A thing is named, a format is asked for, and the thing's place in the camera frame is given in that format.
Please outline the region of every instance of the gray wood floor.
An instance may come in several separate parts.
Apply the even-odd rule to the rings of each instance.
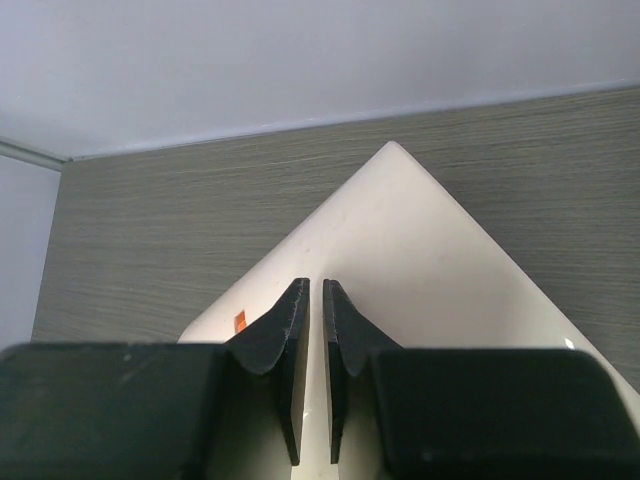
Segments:
[[[34,340],[175,340],[388,140],[640,387],[640,88],[69,164]]]

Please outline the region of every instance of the metal strip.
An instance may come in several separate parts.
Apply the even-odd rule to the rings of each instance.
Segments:
[[[60,172],[70,159],[0,138],[0,155]]]

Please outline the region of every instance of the orange mark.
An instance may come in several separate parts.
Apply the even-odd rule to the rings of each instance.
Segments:
[[[236,333],[240,333],[242,330],[247,328],[247,319],[244,315],[244,310],[241,311],[238,315],[236,315],[235,326],[236,326]]]

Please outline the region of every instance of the wooden floor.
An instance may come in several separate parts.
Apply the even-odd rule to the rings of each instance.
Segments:
[[[640,387],[640,88],[66,165],[35,340],[175,340],[386,141]]]

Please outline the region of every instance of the white wall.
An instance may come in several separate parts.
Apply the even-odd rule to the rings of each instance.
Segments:
[[[0,0],[0,136],[66,155],[640,82],[638,0]]]
[[[59,181],[0,156],[0,350],[31,339]]]

